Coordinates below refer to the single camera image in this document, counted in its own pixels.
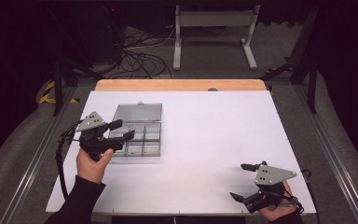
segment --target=cable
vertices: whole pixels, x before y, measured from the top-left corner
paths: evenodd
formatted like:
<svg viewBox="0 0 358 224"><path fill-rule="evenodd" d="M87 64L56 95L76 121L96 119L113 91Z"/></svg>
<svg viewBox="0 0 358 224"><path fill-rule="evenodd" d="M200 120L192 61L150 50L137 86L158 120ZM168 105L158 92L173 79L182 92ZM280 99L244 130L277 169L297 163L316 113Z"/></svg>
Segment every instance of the cable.
<svg viewBox="0 0 358 224"><path fill-rule="evenodd" d="M153 78L155 76L161 75L164 71L168 70L170 77L172 77L171 69L168 65L156 55L146 54L146 53L136 53L129 49L123 49L123 57L120 62L121 69L124 71L120 71L118 73L114 73L113 75L109 76L108 78L133 78L140 76L136 76L135 72L144 71L145 75L141 76L143 78ZM117 76L125 73L130 73L126 76Z"/></svg>
<svg viewBox="0 0 358 224"><path fill-rule="evenodd" d="M72 125L65 132L63 132L61 134L61 140L59 141L59 145L56 150L55 159L57 162L58 174L59 174L59 178L60 178L61 189L62 189L62 194L63 194L64 199L66 199L68 197L68 190L66 189L65 176L63 173L62 147L63 147L63 144L65 144L65 142L68 141L68 145L70 145L71 141L74 140L73 137L75 135L75 127L79 123L81 123L81 121L83 121L83 120L78 121L76 124Z"/></svg>
<svg viewBox="0 0 358 224"><path fill-rule="evenodd" d="M145 42L149 42L151 38L155 37L154 35L147 34L144 32L135 33L132 35L127 36L125 42L124 42L124 48L130 48L135 47L137 45L146 46Z"/></svg>
<svg viewBox="0 0 358 224"><path fill-rule="evenodd" d="M163 41L162 43L155 43L153 45L146 45L146 46L134 46L134 47L126 47L126 49L143 49L143 48L150 48L150 47L158 47L158 46L162 46L164 45L165 43L167 43L168 40L174 40L173 38L171 38L173 32L175 31L176 28L173 28L170 35L167 37L167 38L160 38L160 39L149 39L149 40L145 40L143 41L143 43L146 43L146 42L152 42L152 41L156 41L156 40L159 40L159 41Z"/></svg>
<svg viewBox="0 0 358 224"><path fill-rule="evenodd" d="M321 218L320 218L320 216L319 216L319 209L318 209L318 206L317 206L316 201L315 201L315 195L313 194L313 190L312 190L312 188L310 187L309 177L312 175L312 173L311 173L309 170L307 170L307 169L301 170L301 173L302 173L303 176L304 176L305 183L307 184L308 191L310 192L310 197L312 198L313 204L315 205L316 218L318 219L318 223L321 223Z"/></svg>

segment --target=black cable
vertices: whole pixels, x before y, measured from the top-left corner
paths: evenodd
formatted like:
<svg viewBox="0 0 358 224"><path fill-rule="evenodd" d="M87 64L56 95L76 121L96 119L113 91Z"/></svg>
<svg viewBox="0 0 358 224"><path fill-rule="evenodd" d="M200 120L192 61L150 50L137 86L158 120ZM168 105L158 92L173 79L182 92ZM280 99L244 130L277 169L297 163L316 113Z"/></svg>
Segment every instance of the black cable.
<svg viewBox="0 0 358 224"><path fill-rule="evenodd" d="M149 77L149 73L147 72L147 70L144 67L144 60L142 57L139 57L138 55L133 55L132 53L127 52L126 50L124 50L123 52L125 54L125 61L132 68L131 70L128 70L123 66L123 70L125 70L127 72L131 72L131 76L134 75L135 71L144 70L146 75Z"/></svg>
<svg viewBox="0 0 358 224"><path fill-rule="evenodd" d="M156 35L150 35L145 32L129 35L126 38L124 48L128 49L128 48L137 48L137 47L152 47L152 46L155 46L157 44L164 42L164 39L161 38L160 40L157 40L157 42L155 42L153 44L145 44L146 41L149 41L150 39L156 38L156 37L157 37Z"/></svg>
<svg viewBox="0 0 358 224"><path fill-rule="evenodd" d="M135 53L129 49L125 49L127 53L129 53L130 55L137 55L137 56L140 56L142 59L144 60L147 60L148 62L151 62L151 63L160 63L163 65L162 69L159 71L159 72L156 72L156 74L148 74L149 77L152 77L152 76L157 76L157 75L161 75L165 69L168 70L171 78L172 78L172 72L170 70L170 68L168 67L168 65L164 62L163 59L161 59L159 56L156 56L156 55L152 55L152 54L146 54L146 53Z"/></svg>
<svg viewBox="0 0 358 224"><path fill-rule="evenodd" d="M305 183L307 184L308 191L310 192L310 197L312 198L312 201L313 201L313 205L315 205L316 218L318 219L318 223L321 223L321 218L319 216L319 209L318 209L318 206L317 206L316 201L315 201L315 195L313 194L313 190L312 190L312 187L310 186L310 181L308 179L308 177L312 176L312 173L307 169L301 170L301 173L304 176Z"/></svg>
<svg viewBox="0 0 358 224"><path fill-rule="evenodd" d="M286 191L287 194L289 194L290 197L287 197L287 196L284 196L284 195L280 195L280 194L277 194L275 192L271 192L271 191L266 191L266 190L262 190L261 192L262 193L265 193L265 194L268 194L268 195L273 195L273 196L277 196L277 197L280 197L282 199L286 199L287 201L289 202L295 202L296 203L296 206L298 207L299 209L299 214L303 213L304 212L304 207L302 206L302 204L298 201L298 198L293 196L289 191L287 191L286 189L284 190Z"/></svg>
<svg viewBox="0 0 358 224"><path fill-rule="evenodd" d="M83 120L78 121L76 124L72 125L65 132L63 132L61 134L61 140L59 141L59 145L58 145L58 148L56 150L55 159L56 159L56 162L57 162L58 174L59 174L59 178L60 178L61 189L62 189L62 194L63 194L64 199L66 199L68 197L68 190L66 189L65 176L64 176L64 173L63 173L62 147L63 147L63 144L65 144L66 141L68 141L69 145L71 144L71 141L73 140L73 137L75 135L75 127L79 123L81 123L81 121L83 121Z"/></svg>
<svg viewBox="0 0 358 224"><path fill-rule="evenodd" d="M132 58L134 60L135 63L138 63L139 66L142 68L142 70L144 70L144 72L146 73L146 76L148 78L152 78L152 73L148 72L146 69L145 69L145 66L144 66L144 63L149 61L150 58L148 58L147 56L153 56L153 55L148 55L148 54L144 54L144 53L135 53L135 52L132 52L128 49L124 49L124 52L126 53L126 55L130 58ZM159 75L161 74L163 71L165 70L165 67L162 68L162 70L155 75Z"/></svg>

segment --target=metal frame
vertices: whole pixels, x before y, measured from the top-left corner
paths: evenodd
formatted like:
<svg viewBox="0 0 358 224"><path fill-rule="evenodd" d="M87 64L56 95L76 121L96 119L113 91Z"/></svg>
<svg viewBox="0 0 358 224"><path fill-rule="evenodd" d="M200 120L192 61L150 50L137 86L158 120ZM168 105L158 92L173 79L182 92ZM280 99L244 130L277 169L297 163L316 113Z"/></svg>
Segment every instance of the metal frame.
<svg viewBox="0 0 358 224"><path fill-rule="evenodd" d="M27 170L23 174L21 182L10 201L10 204L7 206L6 212L2 216L0 221L1 224L13 223L17 217L17 214L20 212L22 203L25 201L28 191L34 183L34 179L36 178L43 159L45 159L47 150L51 144L51 137L54 134L57 125L60 123L62 115L65 112L65 108L69 105L75 90L75 87L69 87L69 90L65 92L62 109L58 111L57 116L52 117L51 122L48 125L48 129L46 130L45 135L43 136L43 139L34 154L34 157L32 158Z"/></svg>
<svg viewBox="0 0 358 224"><path fill-rule="evenodd" d="M176 38L175 52L173 54L173 69L180 69L180 61L182 57L180 28L188 26L249 26L248 35L241 40L241 44L250 68L252 70L257 69L257 64L250 44L255 30L259 9L260 6L255 6L253 10L244 11L181 11L180 6L176 6Z"/></svg>

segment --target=gray floor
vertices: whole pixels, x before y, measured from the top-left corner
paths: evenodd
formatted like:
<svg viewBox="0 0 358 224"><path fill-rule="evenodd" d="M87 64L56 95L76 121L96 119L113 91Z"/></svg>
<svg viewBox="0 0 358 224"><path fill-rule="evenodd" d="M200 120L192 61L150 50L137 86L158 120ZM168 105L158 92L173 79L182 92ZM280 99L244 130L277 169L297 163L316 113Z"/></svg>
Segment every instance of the gray floor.
<svg viewBox="0 0 358 224"><path fill-rule="evenodd" d="M221 35L188 31L183 37L181 70L172 71L172 74L174 78L262 77L267 69L284 63L283 57L290 55L300 29L300 26L288 28L284 25L258 25L251 44L258 65L256 71L249 69L240 46L240 39L246 35L246 29L229 28ZM172 40L163 46L135 50L158 55L172 68ZM160 78L169 78L168 71L166 75ZM273 87L272 98L300 167L312 171L310 185L321 223L358 223L358 154L337 118L323 78L318 76L317 114L312 115L303 103L306 85L292 86L287 81L289 75L283 74L268 84ZM80 118L88 94L94 86L95 82L85 78L75 89L64 87L67 96L79 98L80 103L66 104L62 116L57 118L52 117L54 104L39 105L1 147L0 221L43 223L48 217L45 209L58 174L54 159L57 141L60 134ZM315 120L322 130L318 130L318 125L315 126ZM46 135L51 125L55 124L51 136ZM46 149L44 153L39 153L41 147ZM41 164L27 172L35 155L39 156ZM95 216L93 220L110 223L109 217ZM304 220L306 223L317 223L315 215L306 215ZM267 221L260 216L252 216L247 217L247 223Z"/></svg>

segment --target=white tabletop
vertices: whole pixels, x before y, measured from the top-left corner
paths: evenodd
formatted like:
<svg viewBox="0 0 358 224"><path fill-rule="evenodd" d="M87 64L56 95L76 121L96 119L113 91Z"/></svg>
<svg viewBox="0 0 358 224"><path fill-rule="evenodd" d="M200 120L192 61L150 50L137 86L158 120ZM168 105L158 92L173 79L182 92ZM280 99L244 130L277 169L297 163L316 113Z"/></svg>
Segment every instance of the white tabletop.
<svg viewBox="0 0 358 224"><path fill-rule="evenodd" d="M246 207L229 193L257 193L256 173L243 171L240 165L261 161L297 172L288 183L305 213L315 213L268 91L93 91L82 119L95 110L111 121L119 104L139 102L162 103L161 157L114 157L94 213L246 215ZM73 142L64 162L69 190L75 182L78 149L78 142ZM63 202L57 178L47 212L59 210Z"/></svg>

